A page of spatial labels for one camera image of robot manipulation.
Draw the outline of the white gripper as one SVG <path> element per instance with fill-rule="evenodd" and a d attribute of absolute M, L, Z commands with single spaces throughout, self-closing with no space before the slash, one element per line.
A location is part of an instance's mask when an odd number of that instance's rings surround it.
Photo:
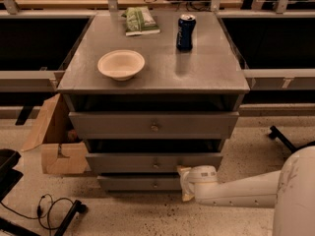
<path fill-rule="evenodd" d="M 182 192 L 182 201 L 189 202 L 195 196 L 195 186 L 197 184 L 216 184 L 218 175 L 216 169 L 211 165 L 202 165 L 196 167 L 177 167 L 179 181 Z"/>

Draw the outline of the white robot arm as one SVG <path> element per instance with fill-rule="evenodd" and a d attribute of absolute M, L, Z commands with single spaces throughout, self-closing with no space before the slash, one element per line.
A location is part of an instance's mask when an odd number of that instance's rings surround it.
<path fill-rule="evenodd" d="M 273 236 L 315 236 L 315 147 L 293 153 L 283 168 L 221 183 L 212 165 L 179 166 L 182 200 L 210 207 L 270 207 Z"/>

